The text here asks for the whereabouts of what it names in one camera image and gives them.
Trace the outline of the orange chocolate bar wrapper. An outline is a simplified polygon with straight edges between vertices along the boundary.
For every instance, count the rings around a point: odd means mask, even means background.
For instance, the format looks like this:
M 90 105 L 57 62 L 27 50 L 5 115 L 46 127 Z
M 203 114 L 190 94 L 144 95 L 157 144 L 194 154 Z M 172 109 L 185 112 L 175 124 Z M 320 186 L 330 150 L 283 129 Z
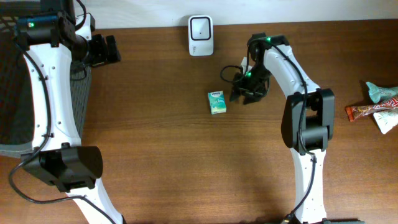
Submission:
M 393 96 L 388 100 L 384 100 L 375 105 L 366 105 L 366 106 L 347 106 L 345 107 L 346 114 L 348 115 L 348 119 L 350 122 L 355 121 L 358 118 L 362 118 L 369 114 L 373 114 L 375 112 L 396 109 L 397 108 L 397 96 Z

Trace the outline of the white barcode scanner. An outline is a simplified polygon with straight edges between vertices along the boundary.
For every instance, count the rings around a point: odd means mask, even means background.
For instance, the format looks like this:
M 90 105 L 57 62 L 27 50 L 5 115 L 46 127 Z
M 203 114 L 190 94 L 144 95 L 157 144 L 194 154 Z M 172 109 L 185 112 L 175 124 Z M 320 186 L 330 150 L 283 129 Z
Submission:
M 207 15 L 188 18 L 188 49 L 193 57 L 209 56 L 214 53 L 213 19 Z

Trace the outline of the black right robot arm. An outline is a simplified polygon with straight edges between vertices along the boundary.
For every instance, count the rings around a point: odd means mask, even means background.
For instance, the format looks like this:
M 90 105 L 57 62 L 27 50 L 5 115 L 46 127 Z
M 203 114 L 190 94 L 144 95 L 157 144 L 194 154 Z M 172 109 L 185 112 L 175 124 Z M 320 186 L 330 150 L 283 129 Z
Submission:
M 230 101 L 261 101 L 275 78 L 286 102 L 281 135 L 295 172 L 295 205 L 282 223 L 327 223 L 323 202 L 323 163 L 333 137 L 335 96 L 304 72 L 284 35 L 254 34 L 247 56 L 231 83 Z

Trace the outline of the teal white tissue pack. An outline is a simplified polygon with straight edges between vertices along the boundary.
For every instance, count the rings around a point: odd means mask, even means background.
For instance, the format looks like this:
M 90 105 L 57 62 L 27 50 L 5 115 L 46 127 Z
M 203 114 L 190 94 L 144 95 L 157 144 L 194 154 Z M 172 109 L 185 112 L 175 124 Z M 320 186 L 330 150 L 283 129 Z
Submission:
M 208 101 L 211 114 L 220 114 L 226 112 L 226 103 L 223 91 L 214 91 L 208 93 Z

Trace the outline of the teal snack packet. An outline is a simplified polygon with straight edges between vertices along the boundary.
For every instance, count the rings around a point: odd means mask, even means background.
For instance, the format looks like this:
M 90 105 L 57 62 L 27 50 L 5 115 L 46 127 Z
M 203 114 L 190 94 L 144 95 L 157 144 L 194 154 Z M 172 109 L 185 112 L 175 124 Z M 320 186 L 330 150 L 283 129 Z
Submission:
M 379 103 L 397 95 L 397 87 L 384 88 L 371 82 L 366 82 L 366 85 L 369 88 L 368 94 L 373 103 Z

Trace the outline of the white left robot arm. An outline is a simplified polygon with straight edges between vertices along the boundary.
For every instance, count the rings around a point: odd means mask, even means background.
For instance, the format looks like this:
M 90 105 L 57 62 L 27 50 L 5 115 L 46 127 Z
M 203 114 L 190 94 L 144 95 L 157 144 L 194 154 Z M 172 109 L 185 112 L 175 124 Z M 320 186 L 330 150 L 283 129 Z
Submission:
M 90 223 L 124 223 L 112 204 L 101 176 L 103 158 L 96 146 L 83 146 L 76 127 L 72 78 L 121 60 L 112 35 L 95 33 L 94 17 L 75 14 L 73 1 L 41 1 L 40 12 L 21 16 L 14 43 L 26 62 L 34 107 L 31 148 L 21 155 L 20 168 L 74 201 Z

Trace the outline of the white cream tube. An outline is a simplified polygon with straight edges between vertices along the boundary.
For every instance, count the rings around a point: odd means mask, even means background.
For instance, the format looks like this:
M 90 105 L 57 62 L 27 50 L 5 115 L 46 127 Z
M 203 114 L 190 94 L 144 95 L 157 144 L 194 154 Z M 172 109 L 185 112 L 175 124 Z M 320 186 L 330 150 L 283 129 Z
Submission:
M 381 131 L 386 134 L 392 128 L 397 126 L 397 109 L 390 109 L 380 112 L 375 112 L 373 117 Z

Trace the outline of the grey plastic mesh basket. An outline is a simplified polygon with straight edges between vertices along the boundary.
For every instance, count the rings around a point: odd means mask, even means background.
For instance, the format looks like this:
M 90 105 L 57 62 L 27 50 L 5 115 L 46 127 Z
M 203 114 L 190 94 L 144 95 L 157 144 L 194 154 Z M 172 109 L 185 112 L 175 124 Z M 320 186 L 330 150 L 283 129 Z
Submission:
M 91 68 L 74 60 L 72 1 L 1 3 L 1 154 L 81 146 Z

